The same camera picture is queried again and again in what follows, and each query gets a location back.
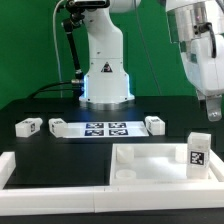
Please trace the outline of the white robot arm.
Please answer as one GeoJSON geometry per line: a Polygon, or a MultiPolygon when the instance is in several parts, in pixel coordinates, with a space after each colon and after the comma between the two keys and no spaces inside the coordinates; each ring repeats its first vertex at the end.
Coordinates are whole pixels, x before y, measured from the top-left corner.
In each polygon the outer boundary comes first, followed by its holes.
{"type": "MultiPolygon", "coordinates": [[[[90,68],[81,102],[95,108],[118,107],[132,101],[129,76],[123,69],[123,35],[112,13],[135,9],[141,0],[89,0],[84,23],[90,68]]],[[[222,0],[165,0],[170,39],[179,44],[184,71],[206,105],[211,121],[222,118],[224,96],[224,3],[222,0]]]]}

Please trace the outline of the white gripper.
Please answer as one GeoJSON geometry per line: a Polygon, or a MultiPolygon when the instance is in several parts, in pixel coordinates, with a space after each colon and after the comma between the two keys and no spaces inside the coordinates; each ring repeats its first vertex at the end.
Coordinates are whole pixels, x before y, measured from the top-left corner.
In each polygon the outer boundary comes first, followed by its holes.
{"type": "Polygon", "coordinates": [[[224,94],[224,37],[215,36],[216,57],[212,57],[210,37],[190,42],[190,50],[181,53],[188,81],[206,97],[208,120],[219,121],[222,118],[221,103],[224,94]]]}

